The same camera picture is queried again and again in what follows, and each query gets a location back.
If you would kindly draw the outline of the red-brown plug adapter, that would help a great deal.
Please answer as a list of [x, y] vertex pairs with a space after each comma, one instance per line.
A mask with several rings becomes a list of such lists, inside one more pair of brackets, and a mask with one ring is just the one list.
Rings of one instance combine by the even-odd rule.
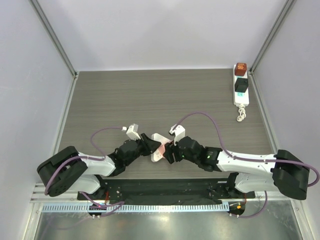
[[234, 74], [236, 76], [244, 76], [247, 72], [247, 64], [243, 62], [238, 62], [234, 68]]

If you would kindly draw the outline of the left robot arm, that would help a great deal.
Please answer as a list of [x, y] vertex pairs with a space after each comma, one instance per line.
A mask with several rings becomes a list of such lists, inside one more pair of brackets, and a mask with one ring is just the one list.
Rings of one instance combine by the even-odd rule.
[[57, 197], [69, 190], [84, 192], [100, 200], [106, 195], [102, 176], [114, 177], [123, 173], [134, 160], [152, 155], [161, 145], [143, 133], [136, 140], [124, 141], [114, 152], [103, 157], [85, 155], [74, 146], [68, 146], [41, 163], [36, 171], [45, 186], [46, 196]]

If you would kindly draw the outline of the white triangular socket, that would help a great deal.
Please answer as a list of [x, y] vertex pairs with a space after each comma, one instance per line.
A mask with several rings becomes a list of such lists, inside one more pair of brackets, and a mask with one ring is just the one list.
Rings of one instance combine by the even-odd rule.
[[[152, 140], [155, 140], [155, 141], [158, 141], [162, 144], [165, 144], [165, 143], [168, 143], [168, 142], [171, 142], [170, 139], [158, 134], [158, 133], [154, 133], [152, 136], [151, 136], [151, 139]], [[163, 154], [159, 154], [159, 152], [156, 150], [154, 153], [151, 154], [151, 161], [152, 162], [158, 162], [159, 160], [163, 159], [164, 158], [164, 155]]]

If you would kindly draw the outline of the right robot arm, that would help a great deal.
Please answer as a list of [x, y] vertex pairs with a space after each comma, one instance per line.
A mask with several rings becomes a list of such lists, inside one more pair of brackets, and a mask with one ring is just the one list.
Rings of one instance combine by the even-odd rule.
[[226, 194], [237, 198], [253, 191], [279, 191], [288, 198], [307, 198], [310, 169], [287, 150], [254, 155], [199, 144], [189, 136], [164, 145], [163, 157], [170, 164], [187, 160], [207, 172], [229, 172]]

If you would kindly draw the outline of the white power strip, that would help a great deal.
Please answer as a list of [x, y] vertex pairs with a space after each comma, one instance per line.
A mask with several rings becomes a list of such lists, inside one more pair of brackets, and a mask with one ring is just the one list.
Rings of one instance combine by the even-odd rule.
[[249, 101], [249, 79], [247, 64], [238, 62], [233, 66], [233, 104], [235, 106], [244, 105], [247, 107]]

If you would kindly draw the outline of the pink cube plug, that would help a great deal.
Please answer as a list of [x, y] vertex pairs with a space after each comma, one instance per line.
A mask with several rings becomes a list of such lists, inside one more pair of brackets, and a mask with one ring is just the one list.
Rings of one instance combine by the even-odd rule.
[[161, 154], [161, 155], [163, 155], [163, 154], [166, 152], [166, 150], [165, 150], [165, 144], [166, 144], [166, 143], [162, 144], [162, 145], [157, 149], [157, 151], [158, 151], [159, 154]]

